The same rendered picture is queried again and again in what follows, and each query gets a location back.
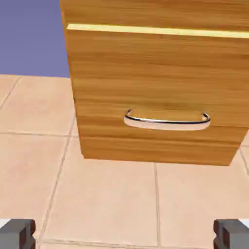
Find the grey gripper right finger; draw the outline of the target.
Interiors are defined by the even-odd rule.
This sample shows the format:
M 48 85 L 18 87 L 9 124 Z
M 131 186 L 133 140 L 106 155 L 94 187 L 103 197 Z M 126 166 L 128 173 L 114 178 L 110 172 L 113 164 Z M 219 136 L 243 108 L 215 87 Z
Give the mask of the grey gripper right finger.
M 249 219 L 216 219 L 213 249 L 249 249 Z

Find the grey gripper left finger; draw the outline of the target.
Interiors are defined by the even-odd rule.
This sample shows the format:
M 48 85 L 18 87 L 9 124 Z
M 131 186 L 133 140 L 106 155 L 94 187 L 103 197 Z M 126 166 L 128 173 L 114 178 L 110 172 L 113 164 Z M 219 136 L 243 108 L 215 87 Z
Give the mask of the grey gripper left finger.
M 33 219 L 0 219 L 0 249 L 36 249 Z

